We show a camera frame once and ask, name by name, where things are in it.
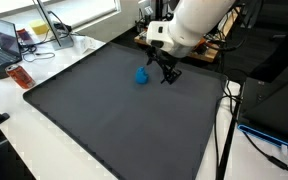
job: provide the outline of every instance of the blue object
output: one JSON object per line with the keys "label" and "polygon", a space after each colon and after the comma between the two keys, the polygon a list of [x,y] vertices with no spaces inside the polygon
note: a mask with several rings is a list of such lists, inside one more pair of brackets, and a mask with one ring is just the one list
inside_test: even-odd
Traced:
{"label": "blue object", "polygon": [[136,71],[135,80],[138,84],[146,84],[148,81],[148,75],[145,72],[144,67],[140,67]]}

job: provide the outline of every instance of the laptop screen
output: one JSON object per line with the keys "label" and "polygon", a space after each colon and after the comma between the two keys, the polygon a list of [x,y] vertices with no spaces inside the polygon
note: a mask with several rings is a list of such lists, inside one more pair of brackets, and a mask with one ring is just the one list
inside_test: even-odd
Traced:
{"label": "laptop screen", "polygon": [[10,54],[21,56],[13,23],[0,20],[0,47]]}

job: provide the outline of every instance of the floor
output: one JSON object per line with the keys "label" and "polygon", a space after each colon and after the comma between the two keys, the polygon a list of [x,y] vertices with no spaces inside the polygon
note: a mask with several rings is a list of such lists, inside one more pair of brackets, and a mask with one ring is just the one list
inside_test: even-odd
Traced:
{"label": "floor", "polygon": [[[250,30],[241,28],[239,25],[235,25],[227,37],[228,46],[235,46],[239,44],[243,39],[246,39],[245,43],[235,51],[225,54],[225,70],[227,72],[230,69],[239,69],[247,74],[250,73],[253,68],[263,62],[271,53],[274,52],[278,43],[281,40],[270,41],[269,37],[275,34],[286,34],[287,31],[273,28],[253,27]],[[113,40],[114,43],[127,46],[133,49],[143,51],[143,47],[138,46],[134,42],[134,37],[137,36],[136,29],[131,29],[121,36]],[[201,60],[184,58],[183,63],[188,63],[193,66],[208,69],[214,71],[218,66],[218,61],[214,63],[207,63]],[[246,78],[244,73],[240,71],[227,72],[229,78],[236,82],[243,82]],[[277,78],[278,81],[288,80],[288,68]]]}

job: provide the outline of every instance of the wall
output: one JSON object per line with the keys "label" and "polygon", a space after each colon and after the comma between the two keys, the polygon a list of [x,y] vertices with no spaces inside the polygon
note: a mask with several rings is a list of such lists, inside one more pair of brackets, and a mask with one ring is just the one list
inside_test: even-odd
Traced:
{"label": "wall", "polygon": [[103,42],[109,42],[135,25],[138,20],[138,0],[120,0],[121,11],[75,30]]}

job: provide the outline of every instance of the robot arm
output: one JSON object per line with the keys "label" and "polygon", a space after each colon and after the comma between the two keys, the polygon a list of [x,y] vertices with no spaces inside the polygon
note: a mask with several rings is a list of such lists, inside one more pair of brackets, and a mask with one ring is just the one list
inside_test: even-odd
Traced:
{"label": "robot arm", "polygon": [[171,21],[152,21],[146,42],[176,58],[185,57],[223,18],[235,0],[180,0]]}

